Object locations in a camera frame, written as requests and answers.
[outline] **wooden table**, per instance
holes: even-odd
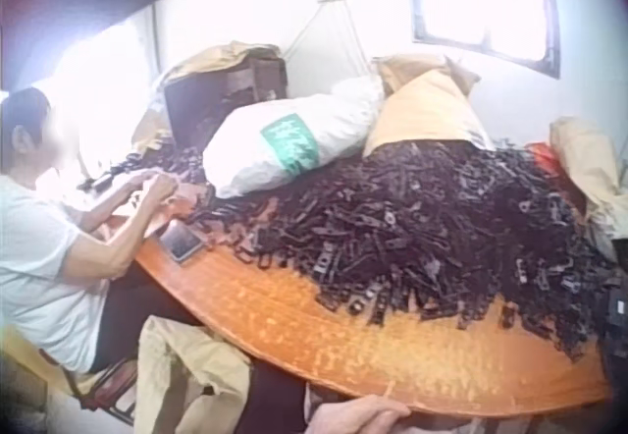
[[[609,395],[594,343],[572,363],[551,342],[498,328],[500,302],[466,331],[456,318],[418,322],[388,314],[384,328],[314,301],[290,269],[259,270],[219,246],[180,267],[149,239],[138,262],[207,326],[248,353],[353,396],[389,395],[417,410],[506,417],[548,412]]]

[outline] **woman's hair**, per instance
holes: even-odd
[[[13,131],[23,127],[35,144],[41,143],[43,124],[48,116],[50,103],[46,96],[34,87],[10,94],[0,103],[0,136],[2,139],[0,169],[6,172],[13,166]]]

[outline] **bright window light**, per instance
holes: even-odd
[[[540,61],[546,55],[544,0],[486,0],[491,47],[513,58]]]
[[[87,172],[98,176],[123,158],[148,103],[150,74],[131,22],[71,46],[52,78],[39,82],[55,118],[78,131]]]
[[[430,35],[464,43],[482,40],[481,0],[423,0],[423,7]]]

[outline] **green label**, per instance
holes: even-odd
[[[318,145],[305,122],[292,113],[262,130],[279,162],[292,176],[319,165]]]

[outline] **smartphone screen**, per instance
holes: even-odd
[[[179,220],[171,221],[158,236],[177,262],[183,262],[203,247],[203,241]]]

